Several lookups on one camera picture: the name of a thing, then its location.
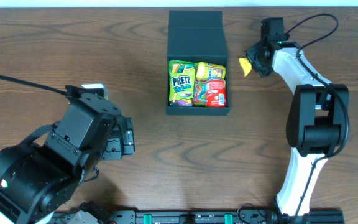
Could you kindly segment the yellow candy wrapper packet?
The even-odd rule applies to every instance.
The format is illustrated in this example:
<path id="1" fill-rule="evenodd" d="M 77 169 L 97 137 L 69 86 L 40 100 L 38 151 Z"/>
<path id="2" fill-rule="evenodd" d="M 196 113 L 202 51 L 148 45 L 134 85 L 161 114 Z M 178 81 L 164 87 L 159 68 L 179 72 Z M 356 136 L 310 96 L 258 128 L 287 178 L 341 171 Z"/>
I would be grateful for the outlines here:
<path id="1" fill-rule="evenodd" d="M 243 69 L 244 76 L 248 76 L 248 74 L 252 71 L 252 64 L 249 62 L 249 60 L 245 57 L 239 58 L 240 66 Z"/>

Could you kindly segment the red snack can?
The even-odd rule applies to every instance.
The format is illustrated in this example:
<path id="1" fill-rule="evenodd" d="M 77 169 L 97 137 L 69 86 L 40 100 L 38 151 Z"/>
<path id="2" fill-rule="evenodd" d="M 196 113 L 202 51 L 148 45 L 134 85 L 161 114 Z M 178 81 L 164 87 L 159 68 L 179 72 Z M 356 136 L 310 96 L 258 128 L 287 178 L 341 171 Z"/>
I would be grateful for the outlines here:
<path id="1" fill-rule="evenodd" d="M 226 107 L 226 81 L 215 78 L 205 82 L 206 107 Z"/>

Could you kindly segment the yellow small snack can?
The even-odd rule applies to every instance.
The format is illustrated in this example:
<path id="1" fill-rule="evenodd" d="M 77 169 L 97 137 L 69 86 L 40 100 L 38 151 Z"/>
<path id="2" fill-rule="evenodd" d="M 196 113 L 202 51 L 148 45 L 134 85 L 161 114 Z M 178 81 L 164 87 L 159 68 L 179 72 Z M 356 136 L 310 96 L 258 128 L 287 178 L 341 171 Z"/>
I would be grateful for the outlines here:
<path id="1" fill-rule="evenodd" d="M 226 68 L 222 65 L 217 65 L 208 62 L 199 62 L 197 64 L 197 71 L 195 79 L 198 81 L 206 81 L 209 79 L 225 79 Z"/>

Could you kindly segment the Haribo gummy bag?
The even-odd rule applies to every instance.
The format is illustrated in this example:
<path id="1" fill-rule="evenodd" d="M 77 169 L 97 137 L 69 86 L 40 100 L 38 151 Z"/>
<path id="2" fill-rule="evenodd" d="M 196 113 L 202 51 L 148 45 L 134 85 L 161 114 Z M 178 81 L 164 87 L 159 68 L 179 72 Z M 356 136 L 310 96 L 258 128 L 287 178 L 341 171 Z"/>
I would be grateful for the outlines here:
<path id="1" fill-rule="evenodd" d="M 193 94 L 193 105 L 194 106 L 205 106 L 206 105 L 206 86 L 205 82 L 195 81 Z"/>

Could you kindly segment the black gift box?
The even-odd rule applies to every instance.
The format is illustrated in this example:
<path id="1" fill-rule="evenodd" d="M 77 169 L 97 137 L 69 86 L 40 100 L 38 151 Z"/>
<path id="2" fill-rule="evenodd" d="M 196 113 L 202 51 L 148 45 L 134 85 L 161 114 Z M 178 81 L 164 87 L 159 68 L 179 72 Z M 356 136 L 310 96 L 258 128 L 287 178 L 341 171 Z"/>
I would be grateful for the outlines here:
<path id="1" fill-rule="evenodd" d="M 226 107 L 170 106 L 170 81 L 167 72 L 166 115 L 226 116 L 231 109 L 229 54 L 223 29 L 222 11 L 169 11 L 167 66 L 171 60 L 209 62 L 227 70 Z"/>

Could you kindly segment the Pretz snack box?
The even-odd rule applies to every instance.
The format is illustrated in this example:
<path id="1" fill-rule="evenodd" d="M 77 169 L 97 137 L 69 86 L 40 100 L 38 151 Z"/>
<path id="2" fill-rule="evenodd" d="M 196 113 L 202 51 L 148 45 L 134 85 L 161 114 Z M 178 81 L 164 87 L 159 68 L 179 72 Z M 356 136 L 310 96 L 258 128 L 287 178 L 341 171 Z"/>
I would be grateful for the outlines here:
<path id="1" fill-rule="evenodd" d="M 192 106 L 196 64 L 182 60 L 169 61 L 169 105 Z"/>

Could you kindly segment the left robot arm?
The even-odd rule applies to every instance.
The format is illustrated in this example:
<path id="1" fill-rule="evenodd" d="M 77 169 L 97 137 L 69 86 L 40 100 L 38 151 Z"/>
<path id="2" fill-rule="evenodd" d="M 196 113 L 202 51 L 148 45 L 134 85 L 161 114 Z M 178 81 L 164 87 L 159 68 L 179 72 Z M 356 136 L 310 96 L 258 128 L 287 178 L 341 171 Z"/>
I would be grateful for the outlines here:
<path id="1" fill-rule="evenodd" d="M 78 186 L 98 178 L 100 161 L 134 154 L 133 120 L 106 92 L 68 85 L 60 121 L 0 151 L 0 223 L 48 223 Z"/>

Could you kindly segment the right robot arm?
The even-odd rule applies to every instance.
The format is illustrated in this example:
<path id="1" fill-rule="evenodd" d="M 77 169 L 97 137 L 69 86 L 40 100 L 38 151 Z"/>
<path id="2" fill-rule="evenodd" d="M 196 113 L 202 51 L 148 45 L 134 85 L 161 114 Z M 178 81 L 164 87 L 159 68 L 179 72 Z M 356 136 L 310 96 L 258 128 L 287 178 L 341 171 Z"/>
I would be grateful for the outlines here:
<path id="1" fill-rule="evenodd" d="M 291 92 L 286 138 L 291 157 L 276 197 L 278 220 L 296 223 L 310 214 L 310 198 L 325 163 L 346 145 L 350 122 L 349 90 L 324 78 L 290 40 L 281 17 L 261 21 L 260 40 L 246 50 L 251 69 L 261 77 L 275 72 Z"/>

